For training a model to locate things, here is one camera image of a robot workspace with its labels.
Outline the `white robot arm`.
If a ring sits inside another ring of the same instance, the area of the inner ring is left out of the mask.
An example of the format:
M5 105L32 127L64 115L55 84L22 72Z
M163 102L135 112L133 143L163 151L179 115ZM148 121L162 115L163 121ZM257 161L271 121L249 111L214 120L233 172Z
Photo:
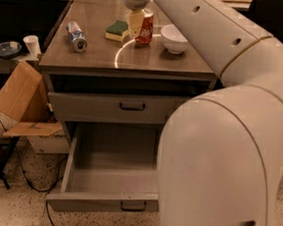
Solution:
M220 0L154 1L223 84L171 114L157 151L160 226L275 226L283 45Z

